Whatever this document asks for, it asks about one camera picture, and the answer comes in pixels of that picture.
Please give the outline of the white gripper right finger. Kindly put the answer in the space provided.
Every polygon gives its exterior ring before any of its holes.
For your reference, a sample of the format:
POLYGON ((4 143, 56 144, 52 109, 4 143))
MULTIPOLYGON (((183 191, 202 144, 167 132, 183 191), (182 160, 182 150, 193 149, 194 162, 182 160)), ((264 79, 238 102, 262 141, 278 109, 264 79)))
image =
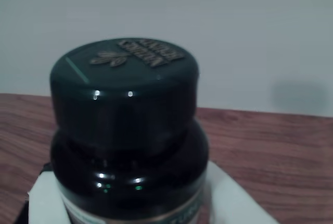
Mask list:
POLYGON ((209 223, 278 224, 231 176, 214 162, 207 166, 209 223))

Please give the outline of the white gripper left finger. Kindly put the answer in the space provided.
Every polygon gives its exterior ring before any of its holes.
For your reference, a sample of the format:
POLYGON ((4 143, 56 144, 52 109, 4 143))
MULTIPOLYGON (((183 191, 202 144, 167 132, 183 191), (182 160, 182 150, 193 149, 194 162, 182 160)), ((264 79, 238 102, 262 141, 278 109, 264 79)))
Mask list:
POLYGON ((33 187, 28 192, 28 223, 70 223, 56 178, 50 163, 43 166, 33 187))

